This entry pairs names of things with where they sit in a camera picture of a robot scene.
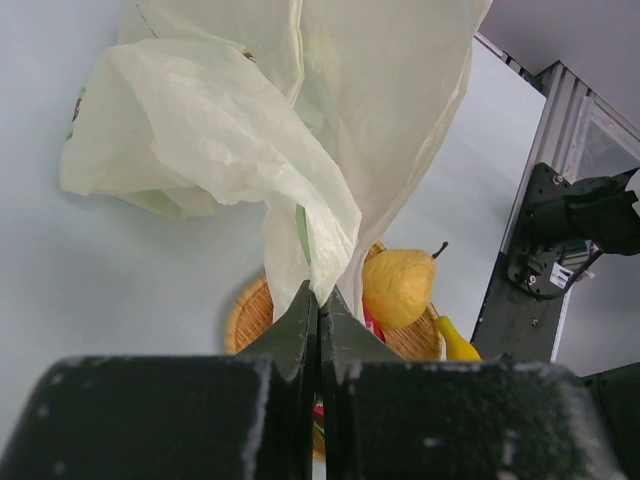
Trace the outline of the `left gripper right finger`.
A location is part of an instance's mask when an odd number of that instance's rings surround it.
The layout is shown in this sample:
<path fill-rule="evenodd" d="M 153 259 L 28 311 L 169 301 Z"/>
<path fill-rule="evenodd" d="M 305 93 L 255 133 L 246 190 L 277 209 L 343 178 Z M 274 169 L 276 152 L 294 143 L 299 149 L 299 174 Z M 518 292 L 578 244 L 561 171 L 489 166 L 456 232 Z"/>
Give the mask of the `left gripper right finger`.
<path fill-rule="evenodd" d="M 318 318 L 330 479 L 621 479 L 591 396 L 543 362 L 410 362 L 338 291 Z"/>

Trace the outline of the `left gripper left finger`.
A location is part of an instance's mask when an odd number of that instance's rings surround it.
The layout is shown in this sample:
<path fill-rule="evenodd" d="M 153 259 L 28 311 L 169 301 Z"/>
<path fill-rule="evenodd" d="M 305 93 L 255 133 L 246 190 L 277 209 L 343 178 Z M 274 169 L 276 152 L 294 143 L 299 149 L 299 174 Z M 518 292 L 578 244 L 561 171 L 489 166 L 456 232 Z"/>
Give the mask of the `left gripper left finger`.
<path fill-rule="evenodd" d="M 76 356 L 31 391 L 5 479 L 308 479 L 319 306 L 235 355 Z"/>

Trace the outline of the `red dragon fruit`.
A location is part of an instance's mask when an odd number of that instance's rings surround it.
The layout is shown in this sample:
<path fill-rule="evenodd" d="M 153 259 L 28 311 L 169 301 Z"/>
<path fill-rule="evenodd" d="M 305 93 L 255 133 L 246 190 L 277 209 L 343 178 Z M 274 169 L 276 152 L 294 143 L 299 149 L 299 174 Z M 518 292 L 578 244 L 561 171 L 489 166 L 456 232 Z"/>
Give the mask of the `red dragon fruit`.
<path fill-rule="evenodd" d="M 373 333 L 382 343 L 386 343 L 383 330 L 369 313 L 366 305 L 363 305 L 363 314 L 366 328 Z M 317 432 L 324 433 L 324 405 L 320 397 L 316 399 L 313 409 L 314 428 Z"/>

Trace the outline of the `orange woven tray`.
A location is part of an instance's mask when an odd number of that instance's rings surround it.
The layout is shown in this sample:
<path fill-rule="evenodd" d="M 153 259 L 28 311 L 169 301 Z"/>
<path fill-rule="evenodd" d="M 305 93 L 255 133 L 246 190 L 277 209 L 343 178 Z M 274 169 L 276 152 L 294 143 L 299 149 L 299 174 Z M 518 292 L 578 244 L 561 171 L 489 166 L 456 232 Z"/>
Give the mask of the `orange woven tray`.
<path fill-rule="evenodd" d="M 331 325 L 337 329 L 339 365 L 337 374 L 344 377 L 355 362 L 366 363 L 378 371 L 384 364 L 397 368 L 402 361 L 437 361 L 441 355 L 441 336 L 435 327 L 436 312 L 426 305 L 422 315 L 411 325 L 392 331 L 384 343 L 348 312 L 342 298 L 330 298 L 326 311 L 334 313 Z M 236 300 L 227 321 L 226 350 L 237 354 L 257 340 L 272 325 L 273 302 L 267 280 L 260 277 Z M 423 408 L 416 403 L 418 388 L 410 385 L 406 375 L 393 377 L 377 374 L 369 387 L 367 411 L 357 424 L 356 454 L 367 469 L 388 464 L 398 470 L 425 470 L 437 456 L 439 440 L 426 438 L 421 429 Z M 259 434 L 257 459 L 285 463 L 309 462 L 312 451 L 312 417 L 296 419 L 296 401 L 292 398 L 267 402 Z"/>

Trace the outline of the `yellow banana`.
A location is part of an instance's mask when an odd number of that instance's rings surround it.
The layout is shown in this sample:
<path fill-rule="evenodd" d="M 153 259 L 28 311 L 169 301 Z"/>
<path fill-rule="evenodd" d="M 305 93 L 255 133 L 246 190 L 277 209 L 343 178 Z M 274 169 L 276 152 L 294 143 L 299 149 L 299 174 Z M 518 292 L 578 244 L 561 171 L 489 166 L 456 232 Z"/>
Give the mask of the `yellow banana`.
<path fill-rule="evenodd" d="M 481 361 L 476 348 L 459 334 L 448 317 L 438 316 L 435 326 L 444 339 L 447 361 Z"/>

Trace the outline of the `yellow pear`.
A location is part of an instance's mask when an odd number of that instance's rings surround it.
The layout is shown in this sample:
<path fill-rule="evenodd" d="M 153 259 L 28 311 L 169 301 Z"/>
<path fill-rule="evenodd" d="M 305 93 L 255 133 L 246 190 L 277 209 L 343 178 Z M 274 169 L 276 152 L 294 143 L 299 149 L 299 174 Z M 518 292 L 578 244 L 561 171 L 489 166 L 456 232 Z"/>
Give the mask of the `yellow pear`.
<path fill-rule="evenodd" d="M 421 249 L 387 249 L 364 263 L 363 306 L 384 331 L 415 323 L 431 303 L 436 259 L 449 243 L 433 254 Z"/>

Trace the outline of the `translucent plastic bag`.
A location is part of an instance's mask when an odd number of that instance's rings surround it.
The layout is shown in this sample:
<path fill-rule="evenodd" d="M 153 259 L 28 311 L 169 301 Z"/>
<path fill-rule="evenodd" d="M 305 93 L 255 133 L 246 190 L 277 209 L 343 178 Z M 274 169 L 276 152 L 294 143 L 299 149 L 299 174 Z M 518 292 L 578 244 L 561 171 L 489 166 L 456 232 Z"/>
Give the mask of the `translucent plastic bag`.
<path fill-rule="evenodd" d="M 277 314 L 362 310 L 365 255 L 436 157 L 487 1 L 128 1 L 76 103 L 63 190 L 177 218 L 262 202 Z"/>

